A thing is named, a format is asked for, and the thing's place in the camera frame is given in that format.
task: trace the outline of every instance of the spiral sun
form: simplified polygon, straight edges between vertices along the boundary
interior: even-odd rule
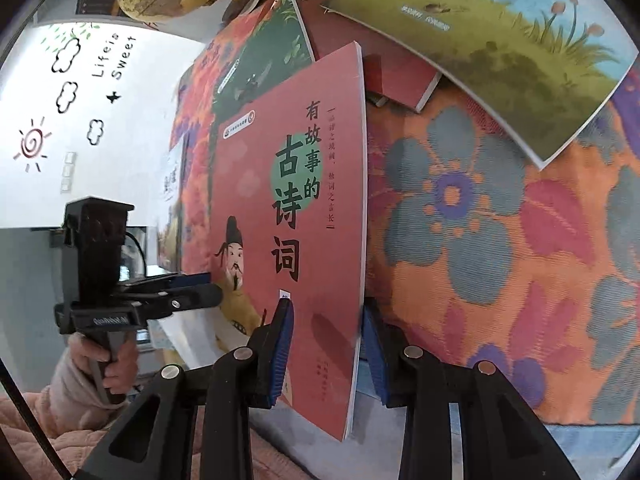
[[[39,126],[35,126],[35,122],[33,119],[31,120],[31,129],[26,133],[23,130],[20,130],[20,135],[22,139],[20,140],[20,151],[14,155],[14,160],[18,160],[20,157],[25,157],[27,159],[27,165],[24,168],[24,171],[29,173],[29,169],[31,167],[31,162],[35,158],[47,158],[47,155],[42,154],[42,146],[44,144],[44,139],[51,136],[51,132],[43,133],[44,126],[44,117],[40,119]],[[33,161],[36,170],[38,173],[41,173],[40,163]]]

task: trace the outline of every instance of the green circle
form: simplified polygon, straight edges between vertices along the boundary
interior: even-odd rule
[[[296,173],[280,176],[280,162],[284,160],[285,155],[274,155],[273,165],[271,166],[271,194],[275,201],[284,200],[284,192],[289,189],[289,182],[291,182],[293,187],[298,188],[298,192],[296,194],[302,197],[302,200],[297,200],[296,203],[300,205],[300,210],[303,210],[312,200],[314,200],[316,192],[315,189],[311,189],[311,196],[305,198],[305,184],[307,184],[307,181],[309,181],[310,184],[313,183],[314,177],[317,182],[322,180],[322,150],[320,149],[319,142],[307,144],[305,134],[293,134],[291,136],[290,144],[295,145],[297,142],[302,142],[302,146],[291,151],[291,156],[296,156],[298,158],[296,161]],[[278,151],[280,152],[286,147],[287,141],[284,140]],[[320,151],[320,153],[318,153],[319,164],[313,168],[313,171],[307,167],[309,159],[306,154],[310,153],[311,150],[315,150],[316,152]],[[282,196],[278,196],[276,189],[280,190]]]

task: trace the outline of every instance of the pink quilted clothing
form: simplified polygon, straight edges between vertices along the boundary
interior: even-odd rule
[[[118,416],[122,405],[100,402],[95,388],[65,351],[51,380],[39,394],[24,394],[31,411],[63,462],[74,473]],[[202,419],[198,412],[193,443],[191,479],[198,480],[202,446]],[[0,429],[33,480],[60,480],[13,403],[0,397]],[[251,433],[256,480],[308,480],[308,476],[253,431]]]

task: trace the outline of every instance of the black plus sign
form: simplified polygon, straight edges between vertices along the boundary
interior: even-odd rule
[[[113,104],[116,99],[120,99],[121,97],[121,95],[116,95],[116,92],[113,92],[111,95],[107,95],[107,99],[111,101],[111,104]]]

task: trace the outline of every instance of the illustrated bearded man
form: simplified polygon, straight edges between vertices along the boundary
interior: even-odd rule
[[[229,352],[246,346],[251,334],[262,324],[262,318],[251,304],[249,296],[242,290],[244,283],[244,249],[242,233],[238,229],[235,216],[226,220],[226,237],[216,256],[220,256],[220,266],[224,276],[216,282],[222,289],[222,302],[212,309],[212,319],[218,346]],[[285,371],[282,394],[292,405],[291,379],[289,369]]]

